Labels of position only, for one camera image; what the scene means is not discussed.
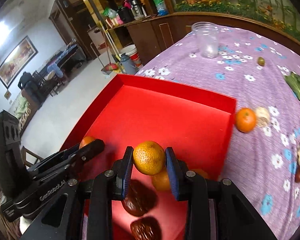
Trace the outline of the small green olive fruit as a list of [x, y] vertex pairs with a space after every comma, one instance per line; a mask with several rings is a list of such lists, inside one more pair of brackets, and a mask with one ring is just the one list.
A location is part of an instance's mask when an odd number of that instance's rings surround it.
[[265, 65], [265, 60], [264, 60], [264, 58], [263, 57], [258, 57], [258, 59], [257, 59], [257, 64], [259, 65], [259, 66], [264, 66]]

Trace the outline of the pale yellow orange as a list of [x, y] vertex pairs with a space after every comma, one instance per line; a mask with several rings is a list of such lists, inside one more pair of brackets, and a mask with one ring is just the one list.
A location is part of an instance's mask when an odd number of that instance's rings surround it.
[[133, 162], [140, 173], [154, 176], [165, 167], [166, 153], [157, 142], [144, 141], [134, 148]]

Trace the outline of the small orange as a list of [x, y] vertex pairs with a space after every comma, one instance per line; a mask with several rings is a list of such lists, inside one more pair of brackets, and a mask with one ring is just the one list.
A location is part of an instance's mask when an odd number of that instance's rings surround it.
[[236, 113], [236, 128], [242, 133], [249, 133], [256, 126], [256, 114], [250, 108], [241, 108]]
[[200, 169], [200, 168], [194, 168], [193, 172], [195, 172], [196, 174], [202, 176], [205, 179], [209, 179], [209, 175], [205, 171], [203, 171], [202, 169]]

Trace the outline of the clear plastic cup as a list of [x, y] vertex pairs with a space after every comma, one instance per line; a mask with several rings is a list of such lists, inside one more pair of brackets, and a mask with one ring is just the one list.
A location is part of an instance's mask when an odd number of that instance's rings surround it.
[[210, 22], [197, 22], [192, 25], [197, 47], [202, 57], [214, 59], [218, 56], [219, 28]]

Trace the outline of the small round yam piece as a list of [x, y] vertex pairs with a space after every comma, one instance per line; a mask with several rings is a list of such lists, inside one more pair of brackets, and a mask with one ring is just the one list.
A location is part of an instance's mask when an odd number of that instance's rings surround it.
[[255, 109], [256, 125], [260, 128], [267, 127], [270, 123], [270, 113], [264, 107], [257, 107]]

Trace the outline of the purple floral tablecloth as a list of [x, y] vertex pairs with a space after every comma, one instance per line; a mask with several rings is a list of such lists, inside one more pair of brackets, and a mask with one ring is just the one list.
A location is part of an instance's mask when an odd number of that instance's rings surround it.
[[[219, 28], [219, 55], [205, 59], [193, 33], [147, 63], [139, 76], [169, 80], [233, 97], [237, 108], [264, 107], [267, 127], [234, 131], [223, 176], [230, 178], [278, 239], [300, 226], [300, 183], [295, 182], [300, 146], [300, 101], [284, 77], [300, 75], [300, 54], [257, 33]], [[263, 57], [265, 65], [257, 64]]]

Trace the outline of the green label water bottle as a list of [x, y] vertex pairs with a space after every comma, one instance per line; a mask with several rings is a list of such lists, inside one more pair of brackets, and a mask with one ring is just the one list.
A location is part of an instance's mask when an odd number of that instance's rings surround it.
[[165, 16], [168, 14], [168, 10], [166, 8], [166, 4], [164, 0], [153, 0], [153, 2], [156, 6], [159, 16]]

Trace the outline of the framed wall painting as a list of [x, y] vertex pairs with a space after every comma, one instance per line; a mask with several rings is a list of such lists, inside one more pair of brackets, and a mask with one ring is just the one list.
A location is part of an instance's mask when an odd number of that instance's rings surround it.
[[28, 36], [25, 36], [0, 65], [0, 81], [9, 88], [17, 75], [38, 54]]

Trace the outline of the grey thermos jug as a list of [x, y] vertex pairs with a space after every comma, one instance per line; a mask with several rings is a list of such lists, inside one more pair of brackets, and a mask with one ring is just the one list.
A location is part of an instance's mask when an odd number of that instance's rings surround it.
[[138, 72], [134, 62], [126, 53], [120, 55], [120, 63], [123, 66], [126, 74], [135, 75]]

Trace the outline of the large front orange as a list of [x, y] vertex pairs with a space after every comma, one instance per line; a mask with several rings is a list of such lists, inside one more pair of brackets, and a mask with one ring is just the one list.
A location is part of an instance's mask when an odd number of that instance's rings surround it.
[[168, 191], [171, 189], [166, 168], [163, 168], [158, 174], [151, 176], [151, 181], [157, 191]]

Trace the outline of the black kettle flask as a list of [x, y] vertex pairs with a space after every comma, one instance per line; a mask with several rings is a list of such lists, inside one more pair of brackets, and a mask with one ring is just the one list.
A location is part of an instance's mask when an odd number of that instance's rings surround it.
[[131, 6], [132, 14], [135, 20], [140, 20], [142, 18], [147, 17], [146, 11], [143, 8], [141, 0], [127, 0]]

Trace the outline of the wrinkled dark date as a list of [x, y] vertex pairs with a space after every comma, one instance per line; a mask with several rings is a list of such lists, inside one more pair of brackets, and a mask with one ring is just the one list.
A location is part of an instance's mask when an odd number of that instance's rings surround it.
[[162, 239], [162, 231], [154, 217], [143, 217], [135, 220], [130, 225], [132, 236], [139, 240]]

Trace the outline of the red tray box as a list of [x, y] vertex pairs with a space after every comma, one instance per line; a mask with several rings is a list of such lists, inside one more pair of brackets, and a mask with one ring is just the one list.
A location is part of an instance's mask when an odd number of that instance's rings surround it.
[[[128, 146], [157, 142], [164, 151], [171, 147], [189, 170], [200, 168], [209, 180], [220, 175], [235, 119], [234, 98], [170, 81], [140, 76], [117, 75], [91, 103], [63, 148], [78, 144], [86, 136], [101, 139], [104, 151], [94, 157], [81, 173], [95, 179], [122, 159]], [[149, 176], [135, 166], [131, 180], [141, 183], [139, 191], [155, 207], [144, 217], [154, 217], [162, 239], [185, 239], [187, 202], [177, 201], [172, 191], [158, 192]], [[112, 202], [113, 239], [132, 239], [130, 225], [139, 218], [124, 210], [121, 201]]]

